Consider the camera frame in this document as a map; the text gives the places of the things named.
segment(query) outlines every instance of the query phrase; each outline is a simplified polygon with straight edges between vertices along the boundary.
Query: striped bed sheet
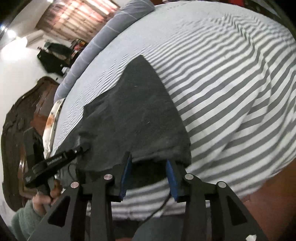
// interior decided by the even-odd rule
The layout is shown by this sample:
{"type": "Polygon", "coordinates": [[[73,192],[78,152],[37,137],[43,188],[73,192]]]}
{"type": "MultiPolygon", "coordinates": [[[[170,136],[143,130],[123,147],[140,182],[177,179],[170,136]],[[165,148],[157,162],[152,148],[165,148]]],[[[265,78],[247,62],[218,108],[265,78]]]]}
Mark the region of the striped bed sheet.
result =
{"type": "MultiPolygon", "coordinates": [[[[92,61],[64,101],[53,153],[83,106],[113,87],[143,55],[170,94],[191,140],[187,172],[225,181],[239,196],[258,190],[295,158],[296,42],[279,23],[217,2],[160,5],[92,61]]],[[[167,180],[128,190],[115,219],[142,220],[169,193],[167,180]]],[[[183,213],[169,200],[155,216],[183,213]]]]}

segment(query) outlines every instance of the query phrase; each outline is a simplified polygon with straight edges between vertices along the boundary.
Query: person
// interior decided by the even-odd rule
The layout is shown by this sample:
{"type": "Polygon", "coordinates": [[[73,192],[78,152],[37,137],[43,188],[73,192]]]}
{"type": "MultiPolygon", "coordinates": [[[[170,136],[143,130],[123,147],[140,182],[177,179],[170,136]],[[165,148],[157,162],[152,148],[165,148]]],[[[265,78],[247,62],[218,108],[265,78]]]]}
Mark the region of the person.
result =
{"type": "Polygon", "coordinates": [[[45,216],[44,205],[53,205],[61,196],[62,185],[59,180],[54,181],[54,189],[50,196],[37,193],[26,205],[19,209],[11,220],[10,230],[18,241],[27,241],[34,229],[45,216]]]}

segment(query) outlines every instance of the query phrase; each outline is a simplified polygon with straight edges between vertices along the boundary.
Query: green sleeve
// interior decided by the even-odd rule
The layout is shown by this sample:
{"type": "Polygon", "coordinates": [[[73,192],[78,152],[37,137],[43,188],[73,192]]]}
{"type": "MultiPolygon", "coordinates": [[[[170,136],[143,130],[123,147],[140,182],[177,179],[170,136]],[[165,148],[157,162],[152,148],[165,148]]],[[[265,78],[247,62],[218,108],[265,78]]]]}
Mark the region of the green sleeve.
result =
{"type": "Polygon", "coordinates": [[[41,219],[33,209],[32,200],[29,200],[12,218],[11,229],[16,239],[27,241],[41,219]]]}

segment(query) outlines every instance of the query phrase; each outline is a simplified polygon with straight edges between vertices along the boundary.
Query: striped fabric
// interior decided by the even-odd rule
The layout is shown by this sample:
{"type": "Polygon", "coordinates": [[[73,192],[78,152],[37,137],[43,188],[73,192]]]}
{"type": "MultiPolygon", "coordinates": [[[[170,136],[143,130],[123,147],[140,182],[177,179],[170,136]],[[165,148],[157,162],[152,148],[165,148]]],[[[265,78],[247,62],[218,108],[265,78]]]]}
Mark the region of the striped fabric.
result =
{"type": "MultiPolygon", "coordinates": [[[[81,119],[83,106],[114,86],[127,63],[142,54],[190,136],[187,172],[210,183],[225,181],[239,197],[253,193],[295,158],[295,49],[285,27],[238,6],[161,5],[82,74],[64,102],[53,149],[81,119]]],[[[167,180],[128,190],[122,203],[112,205],[113,217],[144,219],[168,192],[167,180]]],[[[184,210],[170,200],[156,216],[184,210]]]]}

